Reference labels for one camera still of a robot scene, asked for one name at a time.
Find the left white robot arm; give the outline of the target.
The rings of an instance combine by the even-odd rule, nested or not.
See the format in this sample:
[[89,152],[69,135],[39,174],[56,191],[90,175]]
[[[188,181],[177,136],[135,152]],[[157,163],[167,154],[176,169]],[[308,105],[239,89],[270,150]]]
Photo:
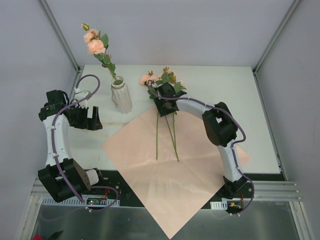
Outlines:
[[45,168],[38,171],[38,178],[51,197],[60,203],[72,197],[82,199],[82,193],[92,191],[99,195],[106,183],[97,168],[85,170],[72,158],[68,129],[97,131],[103,128],[99,108],[89,108],[79,102],[71,102],[66,92],[52,90],[46,93],[47,103],[38,114],[46,130],[47,159]]

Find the left aluminium frame post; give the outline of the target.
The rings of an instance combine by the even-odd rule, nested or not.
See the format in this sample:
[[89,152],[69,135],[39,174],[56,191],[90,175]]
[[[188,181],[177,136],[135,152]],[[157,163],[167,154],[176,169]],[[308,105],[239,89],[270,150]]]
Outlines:
[[81,70],[81,66],[78,64],[74,54],[72,53],[72,50],[46,0],[37,0],[36,1],[41,10],[43,11],[48,23],[50,24],[53,33],[55,34],[60,46],[62,47],[62,50],[64,51],[67,59],[69,60],[70,64],[72,65],[72,68],[75,70],[76,73],[79,73]]

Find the red object at bottom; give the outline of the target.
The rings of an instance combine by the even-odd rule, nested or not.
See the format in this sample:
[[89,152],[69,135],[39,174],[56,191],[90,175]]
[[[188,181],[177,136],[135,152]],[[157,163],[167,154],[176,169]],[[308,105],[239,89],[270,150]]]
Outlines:
[[35,235],[32,240],[44,240],[41,236]]

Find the pale pink rose stem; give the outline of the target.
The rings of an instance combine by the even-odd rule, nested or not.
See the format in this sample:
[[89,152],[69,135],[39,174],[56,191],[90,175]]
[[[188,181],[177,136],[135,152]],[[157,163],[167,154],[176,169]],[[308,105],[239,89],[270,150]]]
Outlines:
[[162,97],[169,98],[169,100],[165,99],[163,103],[163,114],[162,116],[165,118],[172,145],[174,154],[176,157],[177,162],[180,162],[178,151],[177,151],[177,140],[176,140],[176,126],[175,126],[175,115],[177,114],[178,107],[176,102],[173,98],[179,98],[186,94],[181,87],[180,82],[176,82],[174,84],[170,83],[169,81],[165,82],[162,86]]

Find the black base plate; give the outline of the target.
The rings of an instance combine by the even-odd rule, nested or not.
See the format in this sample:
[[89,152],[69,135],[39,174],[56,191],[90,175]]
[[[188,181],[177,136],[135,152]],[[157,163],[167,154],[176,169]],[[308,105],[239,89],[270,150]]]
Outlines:
[[[144,204],[139,200],[137,195],[120,175],[117,170],[103,170],[102,178],[97,184],[98,186],[112,187],[118,192],[118,201],[114,206],[120,207],[137,207],[143,208]],[[90,207],[104,206],[112,203],[116,198],[116,194],[111,189],[93,188],[85,192],[88,195],[85,203]],[[235,202],[239,206],[244,206],[244,200],[253,196],[252,184],[243,182],[242,186],[234,193],[233,199],[226,199],[228,202]]]

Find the pink wrapping paper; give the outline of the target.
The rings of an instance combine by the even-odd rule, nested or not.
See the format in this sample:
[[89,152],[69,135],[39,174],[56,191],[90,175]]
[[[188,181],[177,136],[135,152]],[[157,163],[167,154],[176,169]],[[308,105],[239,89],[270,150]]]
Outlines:
[[150,108],[106,140],[102,149],[168,238],[172,238],[224,185],[218,148],[204,123],[175,116],[177,162],[165,117]]

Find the small bud flower stem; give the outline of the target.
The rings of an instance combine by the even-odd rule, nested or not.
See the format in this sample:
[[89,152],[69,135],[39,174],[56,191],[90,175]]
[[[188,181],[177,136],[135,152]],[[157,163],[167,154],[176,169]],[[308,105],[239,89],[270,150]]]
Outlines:
[[[169,83],[174,87],[176,84],[176,77],[175,74],[172,70],[170,70],[170,68],[168,66],[163,68],[163,72],[168,74],[169,77]],[[169,125],[169,121],[167,119],[167,117],[165,117],[169,132],[170,132],[170,136],[171,136],[171,140],[172,140],[172,144],[173,144],[173,149],[177,158],[177,161],[179,162],[179,156],[178,156],[178,151],[177,151],[177,140],[176,140],[176,128],[175,128],[175,113],[172,114],[172,128]]]

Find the cream printed ribbon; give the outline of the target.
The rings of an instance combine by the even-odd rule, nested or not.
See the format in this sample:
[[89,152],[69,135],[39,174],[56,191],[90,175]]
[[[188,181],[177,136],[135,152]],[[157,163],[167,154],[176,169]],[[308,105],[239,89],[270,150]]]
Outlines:
[[104,121],[101,124],[103,126],[118,126],[123,127],[126,126],[129,122],[122,122],[122,121]]

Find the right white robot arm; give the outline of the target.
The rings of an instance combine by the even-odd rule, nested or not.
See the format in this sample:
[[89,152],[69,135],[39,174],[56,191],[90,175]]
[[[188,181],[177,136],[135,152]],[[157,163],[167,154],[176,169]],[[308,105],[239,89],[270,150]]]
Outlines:
[[154,103],[161,117],[178,111],[189,113],[203,120],[209,141],[218,148],[224,169],[224,186],[218,194],[226,199],[237,197],[249,180],[244,176],[237,152],[237,144],[246,140],[246,134],[233,118],[224,102],[210,105],[187,96],[185,91],[176,91],[169,83],[147,82],[148,92],[154,96]]

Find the aluminium frame post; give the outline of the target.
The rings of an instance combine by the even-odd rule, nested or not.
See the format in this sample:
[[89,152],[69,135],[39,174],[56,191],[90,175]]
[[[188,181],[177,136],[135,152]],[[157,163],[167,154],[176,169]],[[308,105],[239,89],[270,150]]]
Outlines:
[[293,0],[285,12],[282,20],[278,24],[275,32],[273,33],[272,37],[270,38],[269,42],[267,43],[262,55],[260,56],[257,64],[252,69],[252,73],[254,76],[257,75],[261,67],[263,66],[264,62],[266,61],[267,57],[272,52],[273,48],[276,46],[277,41],[280,39],[281,35],[285,31],[286,27],[288,26],[289,22],[295,15],[296,11],[300,7],[300,5],[303,3],[303,0]]
[[72,65],[72,68],[75,70],[76,73],[79,73],[81,70],[81,66],[78,64],[74,54],[72,53],[72,50],[46,0],[37,0],[36,1],[41,10],[43,11],[48,23],[50,24],[53,33],[55,34],[60,46],[62,47],[62,50],[64,51],[67,59],[69,60],[70,64]]

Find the right aluminium frame post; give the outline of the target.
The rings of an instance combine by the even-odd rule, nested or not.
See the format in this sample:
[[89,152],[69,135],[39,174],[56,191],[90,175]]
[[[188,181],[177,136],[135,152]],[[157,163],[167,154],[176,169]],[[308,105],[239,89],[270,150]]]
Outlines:
[[281,35],[285,31],[286,27],[288,26],[289,22],[295,15],[296,11],[300,7],[300,5],[303,3],[303,0],[293,0],[285,12],[282,20],[278,24],[275,32],[273,33],[272,37],[270,38],[269,42],[267,43],[262,55],[260,56],[257,64],[252,69],[252,73],[254,76],[257,75],[261,67],[263,66],[264,62],[266,61],[267,57],[272,52],[273,48],[276,46],[277,41],[280,39]]

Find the aluminium front rail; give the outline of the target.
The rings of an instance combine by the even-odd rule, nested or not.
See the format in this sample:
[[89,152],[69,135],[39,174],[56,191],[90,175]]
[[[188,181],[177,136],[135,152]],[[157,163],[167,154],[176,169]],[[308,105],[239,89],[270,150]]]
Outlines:
[[275,181],[282,179],[280,174],[250,174],[257,178],[252,184],[252,197],[255,201],[301,202],[302,197],[297,184],[291,181]]

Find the white ribbed vase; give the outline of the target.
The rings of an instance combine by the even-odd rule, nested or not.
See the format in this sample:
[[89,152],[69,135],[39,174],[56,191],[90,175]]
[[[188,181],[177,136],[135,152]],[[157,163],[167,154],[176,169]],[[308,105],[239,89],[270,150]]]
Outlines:
[[115,76],[111,80],[111,99],[115,107],[122,114],[128,114],[133,109],[128,85],[122,76]]

